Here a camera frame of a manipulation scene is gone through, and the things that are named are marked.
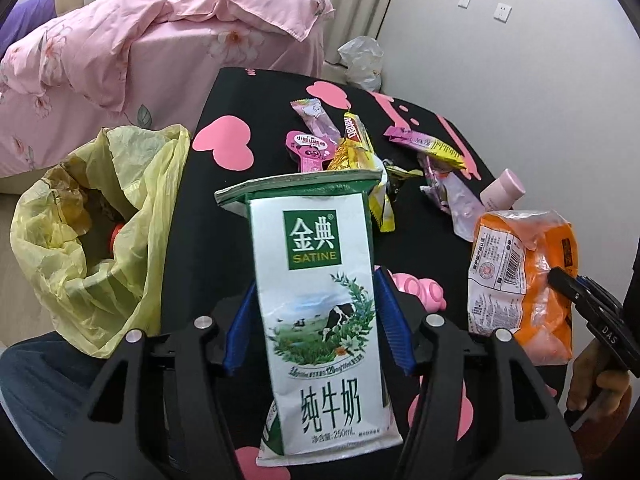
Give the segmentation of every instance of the floor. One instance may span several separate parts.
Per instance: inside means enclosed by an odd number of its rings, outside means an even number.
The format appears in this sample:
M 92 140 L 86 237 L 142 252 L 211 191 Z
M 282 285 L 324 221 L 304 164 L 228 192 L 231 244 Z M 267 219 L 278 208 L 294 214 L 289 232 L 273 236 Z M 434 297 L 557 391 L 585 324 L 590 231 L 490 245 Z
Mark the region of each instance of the floor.
M 40 306 L 9 244 L 18 198 L 0 194 L 0 347 L 53 330 L 48 311 Z

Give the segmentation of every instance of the trash bag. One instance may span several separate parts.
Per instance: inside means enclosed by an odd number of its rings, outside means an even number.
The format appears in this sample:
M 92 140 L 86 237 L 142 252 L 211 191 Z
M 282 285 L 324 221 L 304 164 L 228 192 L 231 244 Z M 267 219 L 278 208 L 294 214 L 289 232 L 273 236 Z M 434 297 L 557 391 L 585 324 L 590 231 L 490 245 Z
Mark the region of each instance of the trash bag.
M 109 357 L 132 328 L 159 333 L 164 255 L 189 146 L 182 126 L 103 129 L 20 197 L 12 250 L 56 331 L 85 354 Z
M 377 92 L 382 85 L 382 56 L 385 53 L 373 38 L 358 36 L 338 49 L 347 66 L 347 82 Z

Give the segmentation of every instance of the plastic wrapper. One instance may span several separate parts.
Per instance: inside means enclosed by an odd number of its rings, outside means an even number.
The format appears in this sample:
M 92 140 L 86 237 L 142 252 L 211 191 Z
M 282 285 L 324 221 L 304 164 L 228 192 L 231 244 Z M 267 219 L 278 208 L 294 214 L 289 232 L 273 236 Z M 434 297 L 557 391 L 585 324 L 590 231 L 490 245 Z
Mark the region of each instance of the plastic wrapper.
M 335 127 L 334 122 L 322 108 L 320 99 L 292 101 L 291 107 L 305 121 L 306 127 L 316 137 L 325 142 L 332 142 L 336 147 L 340 144 L 342 141 L 340 130 Z
M 329 170 L 380 170 L 380 183 L 369 193 L 369 209 L 376 219 L 382 233 L 394 231 L 396 219 L 391 207 L 391 200 L 386 194 L 388 174 L 382 160 L 373 150 L 373 144 L 367 129 L 360 118 L 350 112 L 344 115 L 346 138 L 335 152 L 334 160 L 329 163 Z
M 358 36 L 341 46 L 338 53 L 347 67 L 347 82 L 369 92 L 380 90 L 385 51 L 376 40 Z
M 10 234 L 18 264 L 56 331 L 85 354 L 109 357 L 133 328 L 159 333 L 164 255 L 189 145 L 181 126 L 102 130 L 18 201 Z
M 418 153 L 418 162 L 424 171 L 426 186 L 420 186 L 420 191 L 442 212 L 451 214 L 449 201 L 447 200 L 447 190 L 442 183 L 443 177 L 450 173 L 442 173 L 434 161 L 428 155 Z
M 399 126 L 389 126 L 384 136 L 391 142 L 402 144 L 416 152 L 439 160 L 454 170 L 466 169 L 465 160 L 456 150 L 436 137 L 421 132 L 414 132 Z
M 578 273 L 574 232 L 555 211 L 485 213 L 468 273 L 469 331 L 510 330 L 536 366 L 572 357 L 571 301 L 548 286 L 552 267 Z
M 386 174 L 389 177 L 386 194 L 391 202 L 396 200 L 400 188 L 407 180 L 424 176 L 424 173 L 420 170 L 405 170 L 404 168 L 400 168 L 400 166 L 396 166 L 394 162 L 388 158 L 383 160 L 382 163 L 385 165 Z
M 485 213 L 482 202 L 455 173 L 449 173 L 441 182 L 447 191 L 447 204 L 453 221 L 453 232 L 467 242 L 474 241 L 476 223 Z

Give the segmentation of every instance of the pink bottle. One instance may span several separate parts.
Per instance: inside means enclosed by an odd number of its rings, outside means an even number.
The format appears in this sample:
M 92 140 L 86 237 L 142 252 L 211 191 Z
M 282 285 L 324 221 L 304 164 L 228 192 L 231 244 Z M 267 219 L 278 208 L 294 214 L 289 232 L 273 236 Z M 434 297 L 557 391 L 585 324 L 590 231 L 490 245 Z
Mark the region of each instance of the pink bottle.
M 507 168 L 480 193 L 480 200 L 487 211 L 504 211 L 511 208 L 524 193 L 521 181 Z

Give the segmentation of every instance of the wall outlet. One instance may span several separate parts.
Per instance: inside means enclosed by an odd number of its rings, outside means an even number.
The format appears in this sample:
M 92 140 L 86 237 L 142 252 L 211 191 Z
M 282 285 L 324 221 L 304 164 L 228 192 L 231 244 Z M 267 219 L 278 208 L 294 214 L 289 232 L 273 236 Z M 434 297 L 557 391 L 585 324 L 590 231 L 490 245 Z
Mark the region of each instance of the wall outlet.
M 470 2 L 470 1 L 471 1 L 471 0 L 460 0 L 460 1 L 458 2 L 458 6 L 459 6 L 459 7 L 462 7 L 463 9 L 466 9 L 466 8 L 469 6 L 469 2 Z
M 494 18 L 496 20 L 500 20 L 501 22 L 507 23 L 510 12 L 511 6 L 507 4 L 498 4 L 498 6 L 495 8 Z

